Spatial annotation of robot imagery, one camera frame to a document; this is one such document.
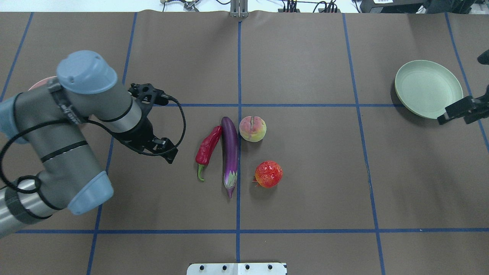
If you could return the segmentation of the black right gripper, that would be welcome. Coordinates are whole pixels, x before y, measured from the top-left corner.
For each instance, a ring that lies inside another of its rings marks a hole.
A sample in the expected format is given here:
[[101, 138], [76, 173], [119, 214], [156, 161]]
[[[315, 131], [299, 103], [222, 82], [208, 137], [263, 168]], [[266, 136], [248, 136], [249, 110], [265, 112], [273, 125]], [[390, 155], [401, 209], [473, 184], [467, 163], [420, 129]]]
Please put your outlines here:
[[461, 117], [464, 117], [466, 124], [489, 117], [489, 86], [482, 96], [475, 99], [472, 96], [466, 96], [447, 106], [445, 113], [440, 115], [437, 120], [439, 125], [444, 125]]

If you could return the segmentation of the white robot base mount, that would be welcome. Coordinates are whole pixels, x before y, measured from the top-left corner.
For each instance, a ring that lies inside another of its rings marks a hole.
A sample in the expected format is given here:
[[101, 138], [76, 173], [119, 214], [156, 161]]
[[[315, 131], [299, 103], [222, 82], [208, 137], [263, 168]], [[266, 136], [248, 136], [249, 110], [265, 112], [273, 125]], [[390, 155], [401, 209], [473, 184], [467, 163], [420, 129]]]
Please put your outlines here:
[[195, 263], [189, 265], [187, 275], [287, 275], [286, 263]]

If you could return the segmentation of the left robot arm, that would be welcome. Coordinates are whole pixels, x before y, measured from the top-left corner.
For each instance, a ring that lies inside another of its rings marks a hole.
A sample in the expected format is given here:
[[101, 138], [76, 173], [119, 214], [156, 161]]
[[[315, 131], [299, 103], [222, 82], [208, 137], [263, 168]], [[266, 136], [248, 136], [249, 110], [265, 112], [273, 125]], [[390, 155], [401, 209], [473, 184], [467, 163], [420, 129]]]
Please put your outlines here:
[[90, 50], [74, 52], [57, 66], [44, 84], [1, 103], [1, 132], [8, 141], [29, 143], [44, 170], [7, 179], [1, 189], [1, 237], [68, 209], [85, 214], [112, 198], [108, 173], [80, 130], [89, 123], [141, 155], [161, 156], [172, 163], [178, 145], [153, 133], [148, 114], [154, 105], [177, 99], [151, 84], [126, 89], [115, 70]]

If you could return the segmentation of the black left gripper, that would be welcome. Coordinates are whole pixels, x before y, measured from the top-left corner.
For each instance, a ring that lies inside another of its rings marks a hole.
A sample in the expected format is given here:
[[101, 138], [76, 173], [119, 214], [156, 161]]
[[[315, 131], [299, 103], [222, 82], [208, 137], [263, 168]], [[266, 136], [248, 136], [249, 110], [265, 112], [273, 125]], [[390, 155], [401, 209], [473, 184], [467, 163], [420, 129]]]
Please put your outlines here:
[[178, 153], [178, 148], [169, 139], [154, 135], [151, 122], [135, 102], [121, 118], [121, 139], [140, 152], [162, 155], [168, 164], [173, 163]]

